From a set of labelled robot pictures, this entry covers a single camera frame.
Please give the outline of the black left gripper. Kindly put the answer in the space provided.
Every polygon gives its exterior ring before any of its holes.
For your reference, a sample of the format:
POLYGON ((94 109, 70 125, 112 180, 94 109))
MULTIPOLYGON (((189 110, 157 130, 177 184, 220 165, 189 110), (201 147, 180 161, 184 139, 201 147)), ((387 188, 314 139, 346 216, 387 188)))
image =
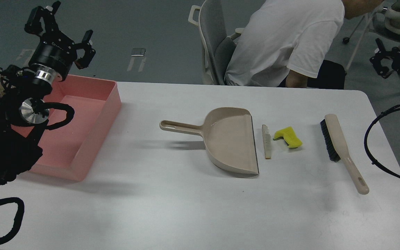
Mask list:
POLYGON ((29 60, 30 69, 40 66, 53 69, 64 81, 73 62, 78 69, 87 68, 96 51, 92 47, 91 37, 93 30, 87 30, 80 43, 75 42, 59 30, 55 14, 61 5, 60 1, 51 6, 37 6, 32 9, 24 31, 40 38, 40 43, 29 60), (83 50, 82 57, 76 59, 76 51, 83 50))

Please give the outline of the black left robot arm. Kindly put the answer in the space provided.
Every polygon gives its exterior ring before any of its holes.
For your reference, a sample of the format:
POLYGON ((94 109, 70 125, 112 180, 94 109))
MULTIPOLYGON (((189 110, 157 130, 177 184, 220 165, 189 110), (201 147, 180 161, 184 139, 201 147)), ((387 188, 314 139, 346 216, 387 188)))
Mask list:
MULTIPOLYGON (((32 9, 24 26, 26 33, 40 42, 26 67, 0 68, 0 187, 32 168, 43 155, 39 142, 46 130, 69 124, 75 110, 63 103, 45 102, 54 82, 65 81, 70 69, 89 66, 96 51, 92 30, 80 43, 62 33, 55 19, 60 1, 32 9)), ((18 197, 0 199, 0 206, 16 204, 11 230, 0 237, 0 245, 19 232, 24 216, 24 201, 18 197)))

